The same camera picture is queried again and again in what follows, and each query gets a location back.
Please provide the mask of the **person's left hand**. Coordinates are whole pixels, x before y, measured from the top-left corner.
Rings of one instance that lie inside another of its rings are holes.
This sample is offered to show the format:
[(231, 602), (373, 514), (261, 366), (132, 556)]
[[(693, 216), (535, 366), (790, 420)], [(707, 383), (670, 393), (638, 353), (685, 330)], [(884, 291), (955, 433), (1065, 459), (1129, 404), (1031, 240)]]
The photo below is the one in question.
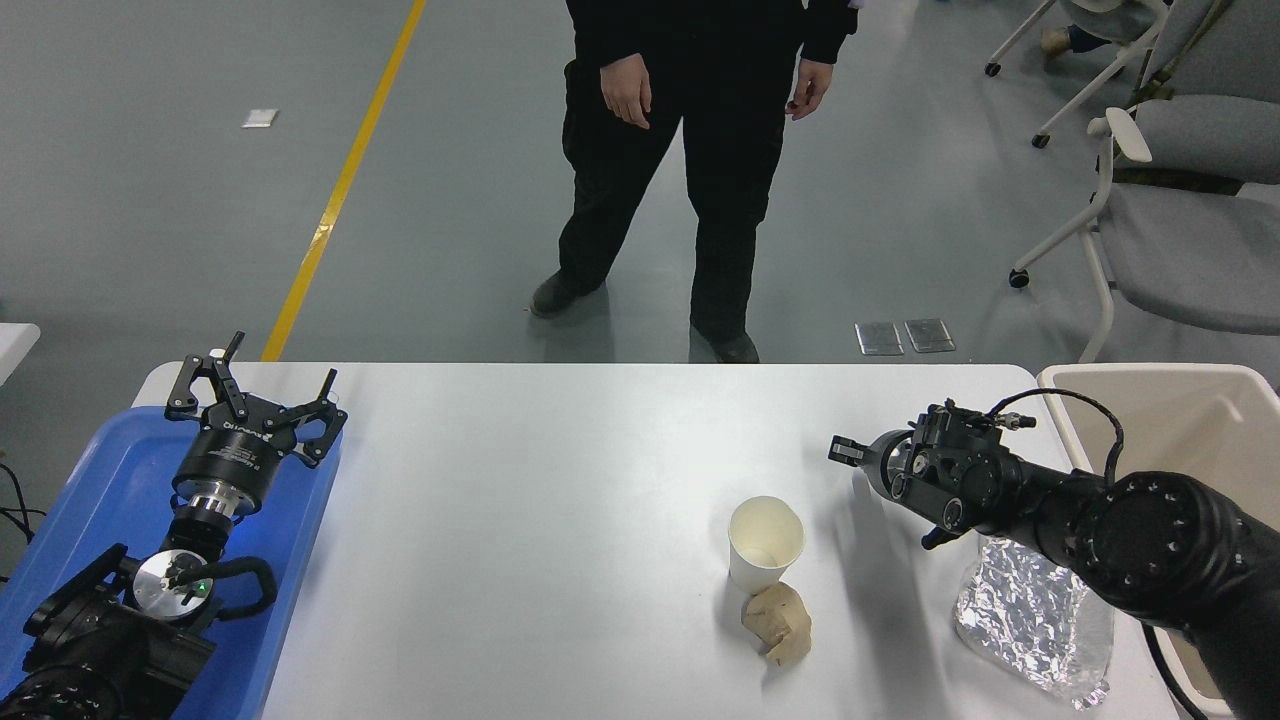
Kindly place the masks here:
[(832, 85), (833, 74), (833, 64), (801, 58), (796, 68), (794, 95), (785, 114), (791, 120), (801, 120), (815, 113)]

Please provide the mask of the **person's right hand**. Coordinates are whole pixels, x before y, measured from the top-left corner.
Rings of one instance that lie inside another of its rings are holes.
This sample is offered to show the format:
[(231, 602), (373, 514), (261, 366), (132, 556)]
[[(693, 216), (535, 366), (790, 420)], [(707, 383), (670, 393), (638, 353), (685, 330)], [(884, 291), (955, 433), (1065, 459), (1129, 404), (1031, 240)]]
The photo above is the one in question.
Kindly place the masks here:
[(650, 129), (652, 83), (640, 53), (634, 53), (599, 69), (605, 106), (625, 124)]

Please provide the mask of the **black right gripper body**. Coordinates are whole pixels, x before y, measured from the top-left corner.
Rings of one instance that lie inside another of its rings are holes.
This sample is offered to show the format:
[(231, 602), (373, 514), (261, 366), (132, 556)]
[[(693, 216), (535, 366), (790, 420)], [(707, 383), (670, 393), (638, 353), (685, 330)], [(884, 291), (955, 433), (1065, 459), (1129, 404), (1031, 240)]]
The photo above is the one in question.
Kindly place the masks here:
[(883, 498), (901, 498), (911, 475), (911, 432), (886, 432), (864, 452), (861, 469)]

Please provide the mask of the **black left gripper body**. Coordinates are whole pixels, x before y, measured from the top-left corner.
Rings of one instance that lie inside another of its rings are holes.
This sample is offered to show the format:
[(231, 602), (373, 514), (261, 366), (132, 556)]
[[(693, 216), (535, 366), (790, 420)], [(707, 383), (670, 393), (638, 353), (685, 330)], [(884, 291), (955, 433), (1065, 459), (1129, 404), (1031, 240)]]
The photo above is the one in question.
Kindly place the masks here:
[(175, 411), (178, 421), (197, 421), (200, 430), (175, 473), (175, 492), (191, 498), (216, 483), (244, 498), (266, 498), (296, 433), (283, 419), (285, 407), (250, 400), (241, 418), (229, 404), (207, 406), (201, 415)]

